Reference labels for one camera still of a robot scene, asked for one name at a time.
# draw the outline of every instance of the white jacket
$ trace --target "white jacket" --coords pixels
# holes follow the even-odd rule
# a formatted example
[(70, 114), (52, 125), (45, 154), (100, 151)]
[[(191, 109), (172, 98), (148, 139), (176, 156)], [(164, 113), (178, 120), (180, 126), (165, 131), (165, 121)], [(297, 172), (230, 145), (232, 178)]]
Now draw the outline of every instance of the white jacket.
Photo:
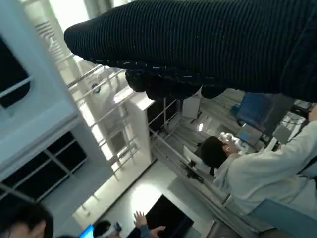
[(297, 175), (317, 155), (317, 121), (276, 152), (229, 156), (215, 172), (214, 184), (231, 193), (250, 213), (269, 198), (317, 219), (315, 181)]

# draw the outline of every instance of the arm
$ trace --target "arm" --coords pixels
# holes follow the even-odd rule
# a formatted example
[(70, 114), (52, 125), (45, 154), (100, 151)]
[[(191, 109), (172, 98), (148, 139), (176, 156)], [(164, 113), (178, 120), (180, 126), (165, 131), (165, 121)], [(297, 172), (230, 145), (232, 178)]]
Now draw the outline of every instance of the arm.
[(295, 175), (316, 155), (317, 121), (313, 121), (281, 150), (242, 156), (232, 162), (230, 171), (245, 179), (265, 177), (275, 182)]
[(151, 238), (151, 233), (150, 230), (148, 228), (148, 225), (142, 225), (139, 227), (140, 229), (140, 238)]

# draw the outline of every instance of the glass panel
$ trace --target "glass panel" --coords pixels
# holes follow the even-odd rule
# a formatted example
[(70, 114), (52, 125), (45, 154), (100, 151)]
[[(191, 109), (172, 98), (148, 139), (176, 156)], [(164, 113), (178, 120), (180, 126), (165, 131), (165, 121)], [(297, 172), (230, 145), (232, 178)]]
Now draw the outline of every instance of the glass panel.
[(92, 131), (92, 133), (94, 134), (94, 136), (95, 136), (95, 138), (96, 138), (96, 140), (97, 140), (98, 143), (101, 142), (101, 141), (104, 139), (103, 135), (102, 135), (101, 132), (100, 132), (100, 129), (99, 129), (98, 125), (95, 125), (95, 126), (91, 129), (91, 131)]
[(89, 110), (87, 103), (84, 103), (83, 105), (81, 105), (79, 110), (81, 111), (87, 125), (92, 126), (95, 123), (95, 119), (93, 114)]
[(110, 148), (108, 146), (108, 144), (104, 144), (102, 147), (101, 147), (101, 150), (103, 151), (105, 157), (107, 160), (110, 160), (112, 157), (113, 157), (113, 154), (112, 152), (110, 151)]

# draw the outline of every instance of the person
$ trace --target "person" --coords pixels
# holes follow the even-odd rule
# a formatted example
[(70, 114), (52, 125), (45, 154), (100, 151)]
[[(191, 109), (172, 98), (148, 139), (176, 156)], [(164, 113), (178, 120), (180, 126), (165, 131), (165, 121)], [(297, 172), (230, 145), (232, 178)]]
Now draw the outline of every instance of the person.
[(94, 225), (94, 237), (101, 237), (104, 233), (106, 233), (111, 226), (110, 221), (101, 221)]
[(275, 152), (240, 156), (234, 144), (210, 137), (201, 145), (200, 156), (214, 169), (214, 185), (230, 193), (245, 214), (268, 198), (317, 219), (314, 178), (298, 174), (317, 155), (317, 106), (309, 121)]
[(53, 237), (53, 216), (39, 203), (20, 205), (5, 216), (5, 221), (0, 224), (0, 237)]
[(156, 227), (150, 230), (147, 223), (147, 218), (144, 213), (136, 212), (134, 213), (134, 224), (140, 230), (140, 238), (159, 238), (158, 233), (165, 230), (166, 227)]

